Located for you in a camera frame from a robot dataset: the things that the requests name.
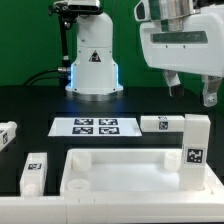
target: metal bracket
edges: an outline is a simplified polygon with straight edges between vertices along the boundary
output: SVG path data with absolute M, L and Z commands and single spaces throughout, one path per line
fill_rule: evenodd
M 176 71 L 164 70 L 163 76 L 169 87 L 170 96 L 180 97 L 184 95 L 184 87 L 180 83 L 180 79 Z
M 216 76 L 205 75 L 202 76 L 202 82 L 204 83 L 203 89 L 203 104 L 206 107 L 212 107 L 217 104 L 217 92 L 222 82 L 222 78 Z

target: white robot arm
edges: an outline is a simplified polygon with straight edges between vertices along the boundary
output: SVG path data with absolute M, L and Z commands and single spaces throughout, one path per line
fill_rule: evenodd
M 177 71 L 199 74 L 205 83 L 204 105 L 215 105 L 224 76 L 224 6 L 194 9 L 192 0 L 142 0 L 135 18 L 144 22 L 145 60 L 164 69 L 170 95 L 182 93 Z
M 65 0 L 54 3 L 62 24 L 77 23 L 77 58 L 71 65 L 68 96 L 88 101 L 120 95 L 118 66 L 112 58 L 113 23 L 99 0 Z

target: white foam block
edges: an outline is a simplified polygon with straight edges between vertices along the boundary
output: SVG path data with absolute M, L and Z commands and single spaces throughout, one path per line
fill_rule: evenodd
M 181 190 L 203 190 L 210 121 L 205 115 L 186 115 L 180 168 Z
M 21 196 L 42 196 L 46 173 L 47 153 L 29 153 L 20 180 Z
M 183 132 L 183 116 L 142 116 L 142 132 Z
M 0 151 L 15 138 L 16 128 L 16 123 L 12 121 L 8 123 L 0 123 Z

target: black table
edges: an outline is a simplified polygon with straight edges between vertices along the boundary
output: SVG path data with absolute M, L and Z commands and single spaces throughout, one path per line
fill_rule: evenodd
M 218 177 L 224 176 L 224 118 L 214 108 L 200 105 L 185 90 L 172 98 L 168 88 L 125 88 L 124 96 L 111 101 L 71 99 L 59 87 L 0 87 L 0 122 L 15 121 L 15 140 L 0 152 L 0 196 L 20 195 L 19 181 L 28 153 L 47 152 L 45 195 L 59 195 L 67 151 L 71 148 L 180 147 L 178 133 L 151 133 L 142 137 L 48 137 L 55 117 L 134 117 L 141 115 L 207 114 L 212 122 L 207 161 Z

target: printed marker sheet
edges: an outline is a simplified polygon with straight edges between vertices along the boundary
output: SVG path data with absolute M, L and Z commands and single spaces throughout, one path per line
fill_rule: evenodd
M 135 118 L 55 118 L 48 136 L 141 136 Z

